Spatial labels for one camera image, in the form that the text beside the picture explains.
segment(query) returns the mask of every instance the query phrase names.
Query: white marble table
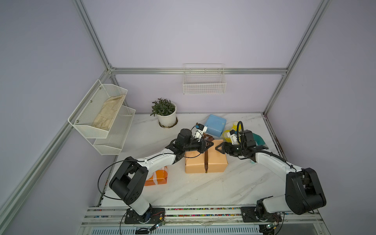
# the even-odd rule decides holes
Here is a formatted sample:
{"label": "white marble table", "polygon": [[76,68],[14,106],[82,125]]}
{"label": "white marble table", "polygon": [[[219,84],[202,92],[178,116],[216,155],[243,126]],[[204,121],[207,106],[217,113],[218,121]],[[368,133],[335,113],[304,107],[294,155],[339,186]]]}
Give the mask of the white marble table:
{"label": "white marble table", "polygon": [[[260,135],[270,151],[278,153],[261,114],[215,114],[227,120],[225,130],[234,121],[242,121],[244,129]],[[209,114],[177,114],[178,124],[161,128],[156,117],[136,114],[118,161],[132,156],[141,158],[159,152],[177,137],[182,128],[191,129],[196,122],[204,124]],[[246,205],[258,199],[284,194],[285,186],[277,175],[266,167],[227,156],[228,166],[223,173],[186,174],[185,159],[168,166],[167,184],[146,186],[143,196],[153,206]],[[115,165],[111,177],[121,163]],[[117,197],[107,187],[106,196]],[[121,200],[104,198],[102,206],[125,206]]]}

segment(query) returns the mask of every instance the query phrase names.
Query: white flower pot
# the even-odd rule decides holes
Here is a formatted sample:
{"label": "white flower pot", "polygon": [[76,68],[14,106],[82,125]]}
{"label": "white flower pot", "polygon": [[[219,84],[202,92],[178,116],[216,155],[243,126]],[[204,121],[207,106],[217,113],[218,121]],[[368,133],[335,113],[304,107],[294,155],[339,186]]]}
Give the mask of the white flower pot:
{"label": "white flower pot", "polygon": [[167,116],[156,114],[156,116],[158,117],[159,123],[164,127],[173,126],[176,122],[176,104],[174,103],[172,104],[175,106],[175,111],[172,114],[167,115]]}

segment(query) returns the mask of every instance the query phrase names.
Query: white wire basket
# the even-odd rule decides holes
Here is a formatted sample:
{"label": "white wire basket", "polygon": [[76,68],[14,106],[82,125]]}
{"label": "white wire basket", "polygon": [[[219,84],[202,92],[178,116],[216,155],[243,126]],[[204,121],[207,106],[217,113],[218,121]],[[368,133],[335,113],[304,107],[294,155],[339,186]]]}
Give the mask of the white wire basket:
{"label": "white wire basket", "polygon": [[102,84],[99,80],[99,87],[91,97],[90,101],[86,104],[82,112],[78,115],[76,120],[71,123],[72,126],[85,138],[107,138],[111,131],[114,122],[110,124],[109,130],[103,130],[97,127],[93,127],[92,123],[98,113],[101,111],[104,102],[112,96],[126,95],[127,89],[124,89],[113,84]]}
{"label": "white wire basket", "polygon": [[118,116],[115,118],[108,137],[96,139],[94,148],[102,155],[119,155],[123,149],[130,125],[136,110],[127,106],[121,106]]}
{"label": "white wire basket", "polygon": [[224,94],[224,64],[184,64],[185,95]]}

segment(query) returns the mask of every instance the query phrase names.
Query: blue container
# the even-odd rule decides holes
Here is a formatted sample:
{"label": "blue container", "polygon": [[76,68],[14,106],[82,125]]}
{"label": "blue container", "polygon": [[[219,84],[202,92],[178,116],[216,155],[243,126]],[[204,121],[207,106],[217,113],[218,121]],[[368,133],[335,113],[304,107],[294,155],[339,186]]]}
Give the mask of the blue container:
{"label": "blue container", "polygon": [[208,120],[205,122],[205,126],[208,128],[206,133],[216,137],[221,137],[225,125],[226,119],[210,114]]}

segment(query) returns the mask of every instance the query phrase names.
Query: black mounting plate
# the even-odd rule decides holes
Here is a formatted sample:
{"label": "black mounting plate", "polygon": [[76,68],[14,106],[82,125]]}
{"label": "black mounting plate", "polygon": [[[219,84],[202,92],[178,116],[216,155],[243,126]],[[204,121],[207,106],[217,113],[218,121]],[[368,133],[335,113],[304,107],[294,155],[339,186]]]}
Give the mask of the black mounting plate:
{"label": "black mounting plate", "polygon": [[[162,216],[164,219],[164,214],[165,214],[164,208],[152,208],[152,216],[146,224],[156,224],[158,221],[160,221],[159,220],[160,216]],[[127,214],[124,219],[125,224],[140,224],[140,221],[138,219],[139,219],[139,215],[134,210],[131,210],[130,208],[127,209]]]}
{"label": "black mounting plate", "polygon": [[[240,208],[241,216],[243,217],[244,223],[260,222],[260,220],[257,219],[255,216],[255,209],[256,209],[255,206],[245,206],[245,207]],[[277,216],[279,222],[282,222],[282,218],[280,215],[277,215],[276,213],[273,213],[273,214]],[[275,221],[274,216],[271,216],[270,219],[268,219],[266,222],[274,222],[274,221]]]}

